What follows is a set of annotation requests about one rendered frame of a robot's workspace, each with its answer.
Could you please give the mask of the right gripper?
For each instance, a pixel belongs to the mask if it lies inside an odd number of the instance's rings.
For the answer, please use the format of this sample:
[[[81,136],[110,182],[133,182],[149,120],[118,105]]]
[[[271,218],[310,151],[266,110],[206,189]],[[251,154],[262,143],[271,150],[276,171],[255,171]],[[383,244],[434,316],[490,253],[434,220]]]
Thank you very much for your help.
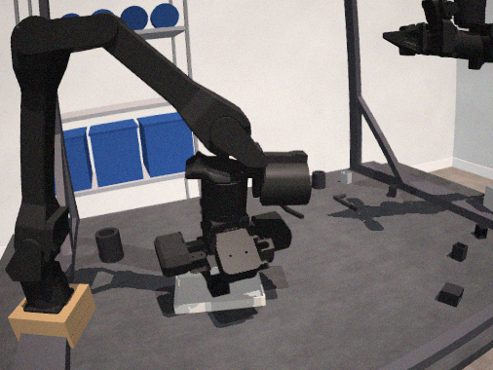
[[[222,225],[223,230],[232,229],[238,227],[238,221],[244,219],[249,221],[247,206],[239,213],[226,216],[210,213],[202,207],[203,235],[197,237],[197,240],[185,242],[181,232],[156,237],[154,245],[163,276],[170,278],[188,272],[201,273],[211,286],[211,267],[207,259],[207,236],[210,228],[214,227],[215,230],[215,226]],[[257,235],[260,239],[271,238],[275,251],[290,246],[291,231],[276,211],[251,216],[249,227],[253,236]]]

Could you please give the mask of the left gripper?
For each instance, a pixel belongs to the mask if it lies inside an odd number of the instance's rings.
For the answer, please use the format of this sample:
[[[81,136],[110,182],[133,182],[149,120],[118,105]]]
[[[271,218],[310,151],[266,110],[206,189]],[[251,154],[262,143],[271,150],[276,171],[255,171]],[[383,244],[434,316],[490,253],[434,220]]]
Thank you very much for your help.
[[[440,30],[436,29],[436,24],[440,25]],[[424,22],[414,25],[401,26],[399,31],[383,32],[383,39],[397,46],[400,56],[433,56],[436,52],[435,56],[455,58],[462,51],[462,35],[451,20],[437,19],[434,25],[426,26]],[[442,52],[438,53],[440,42]]]

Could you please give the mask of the white shallow rectangular tray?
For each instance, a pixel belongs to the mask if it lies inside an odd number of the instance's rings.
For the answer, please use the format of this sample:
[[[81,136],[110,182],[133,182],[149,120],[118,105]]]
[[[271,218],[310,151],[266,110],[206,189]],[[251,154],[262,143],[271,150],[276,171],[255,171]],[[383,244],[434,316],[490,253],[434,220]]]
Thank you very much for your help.
[[[259,273],[230,283],[230,294],[212,298],[203,275],[188,272],[176,276],[173,306],[175,314],[190,314],[266,306],[266,301]]]

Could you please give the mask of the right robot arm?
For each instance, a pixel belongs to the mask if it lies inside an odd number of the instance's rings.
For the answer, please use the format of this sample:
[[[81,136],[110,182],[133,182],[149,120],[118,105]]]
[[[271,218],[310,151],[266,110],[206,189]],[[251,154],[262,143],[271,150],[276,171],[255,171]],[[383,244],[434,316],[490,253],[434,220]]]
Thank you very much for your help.
[[[251,138],[249,119],[239,106],[192,80],[122,18],[107,12],[24,18],[11,36],[12,64],[21,92],[21,205],[15,253],[5,269],[12,281],[21,284],[27,300],[24,312],[57,315],[74,292],[55,261],[71,231],[69,207],[60,206],[55,195],[57,89],[71,53],[101,47],[171,104],[215,155],[197,151],[186,160],[185,178],[201,179],[205,210],[223,216],[242,211],[249,178],[252,195],[262,205],[306,205],[311,198],[308,155],[303,150],[263,152]],[[211,227],[207,249],[215,257],[221,279],[232,283],[269,269],[275,247],[271,239],[253,236],[244,219],[232,229]]]

